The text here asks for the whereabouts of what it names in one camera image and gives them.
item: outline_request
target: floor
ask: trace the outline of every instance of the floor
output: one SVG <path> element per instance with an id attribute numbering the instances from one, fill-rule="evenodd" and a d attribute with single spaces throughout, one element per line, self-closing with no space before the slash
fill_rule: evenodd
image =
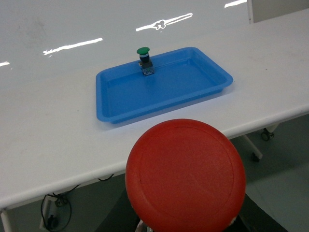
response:
<path id="1" fill-rule="evenodd" d="M 248 135 L 264 154 L 259 162 L 251 160 L 251 148 L 242 138 L 232 143 L 239 151 L 247 176 L 247 194 L 289 232 L 309 228 L 309 115 L 282 123 L 275 137 L 267 142 L 261 131 Z M 68 195 L 72 205 L 66 232 L 94 231 L 105 218 L 125 187 L 124 175 L 108 181 L 77 188 Z M 40 232 L 41 201 L 10 210 L 19 232 Z M 59 227 L 69 217 L 61 210 Z"/>

